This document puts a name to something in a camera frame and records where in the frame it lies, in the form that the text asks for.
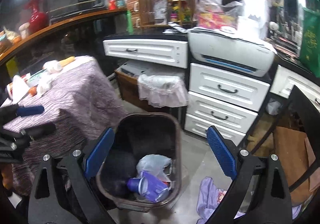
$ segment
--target metal screw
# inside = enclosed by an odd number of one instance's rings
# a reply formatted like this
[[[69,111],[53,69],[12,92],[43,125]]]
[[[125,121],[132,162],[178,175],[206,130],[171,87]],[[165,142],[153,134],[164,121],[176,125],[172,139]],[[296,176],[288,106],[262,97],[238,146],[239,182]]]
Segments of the metal screw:
[[[50,158],[50,155],[44,155],[44,156],[42,157],[42,159],[43,159],[44,161],[48,161],[49,158]]]
[[[73,155],[73,156],[79,156],[79,155],[81,155],[81,151],[80,151],[80,150],[74,150],[74,151],[72,152],[72,155]]]
[[[278,156],[275,155],[275,154],[273,154],[273,155],[271,155],[271,159],[272,159],[273,161],[276,161],[276,160],[278,160]]]
[[[15,143],[11,143],[10,147],[12,148],[12,150],[16,150],[17,149],[17,145]]]
[[[249,152],[247,150],[245,150],[245,149],[242,149],[240,151],[240,154],[243,155],[243,156],[247,156],[247,155],[249,155]]]

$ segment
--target drawer handle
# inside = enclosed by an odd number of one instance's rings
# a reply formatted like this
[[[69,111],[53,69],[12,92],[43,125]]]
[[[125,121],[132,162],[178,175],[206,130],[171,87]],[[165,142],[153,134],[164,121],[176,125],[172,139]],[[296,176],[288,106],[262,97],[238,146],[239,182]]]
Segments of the drawer handle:
[[[130,49],[127,48],[125,51],[126,52],[136,52],[136,51],[138,51],[138,49],[130,50]]]
[[[211,111],[211,115],[213,117],[217,118],[217,119],[220,119],[220,120],[227,120],[229,118],[228,116],[225,116],[225,118],[222,118],[222,117],[219,117],[219,116],[215,116],[213,111]]]
[[[237,93],[237,92],[238,92],[238,90],[237,90],[237,89],[235,89],[234,91],[230,91],[230,90],[222,89],[220,84],[218,84],[218,89],[219,89],[219,90],[222,90],[222,91],[224,91],[224,92],[226,92],[226,93],[232,93],[232,94],[235,94],[235,93]]]

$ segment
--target white drawer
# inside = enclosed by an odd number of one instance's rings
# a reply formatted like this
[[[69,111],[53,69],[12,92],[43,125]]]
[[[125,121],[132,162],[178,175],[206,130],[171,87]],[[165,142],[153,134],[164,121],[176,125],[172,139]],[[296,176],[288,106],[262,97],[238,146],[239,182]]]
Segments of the white drawer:
[[[320,87],[305,77],[278,65],[270,91],[284,98],[288,98],[294,85],[296,85],[305,96],[311,100],[318,111],[320,111],[320,105],[317,103],[317,101],[320,103]]]
[[[195,92],[189,92],[187,113],[242,133],[247,133],[258,115]]]
[[[218,129],[218,131],[224,138],[232,140],[236,146],[245,136],[244,133],[241,133],[239,131],[220,126],[218,124],[190,114],[186,114],[186,123],[184,125],[184,128],[185,130],[190,131],[194,134],[207,138],[207,129],[213,125]]]
[[[192,63],[190,91],[259,111],[270,84],[201,64]]]
[[[115,39],[103,41],[108,56],[155,62],[187,68],[188,42],[159,39]]]

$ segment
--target tablecloth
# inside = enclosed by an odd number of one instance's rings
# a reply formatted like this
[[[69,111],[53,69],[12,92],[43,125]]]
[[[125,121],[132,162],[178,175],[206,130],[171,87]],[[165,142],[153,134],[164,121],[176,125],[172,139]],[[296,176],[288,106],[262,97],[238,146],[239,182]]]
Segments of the tablecloth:
[[[45,154],[54,158],[68,155],[96,139],[106,127],[117,127],[127,114],[114,88],[96,60],[59,75],[52,88],[41,98],[27,96],[19,105],[44,106],[40,115],[18,117],[4,126],[20,129],[53,122],[56,132],[31,142],[23,154],[23,163],[13,164],[13,186],[20,195],[29,195],[38,166]]]

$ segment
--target red canister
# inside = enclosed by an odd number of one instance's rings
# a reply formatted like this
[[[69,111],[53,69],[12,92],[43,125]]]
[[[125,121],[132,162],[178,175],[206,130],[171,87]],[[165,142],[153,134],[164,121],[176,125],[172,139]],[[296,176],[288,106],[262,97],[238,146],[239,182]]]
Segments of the red canister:
[[[116,6],[116,0],[108,0],[108,3],[109,3],[109,7],[108,9],[116,9],[117,6]]]

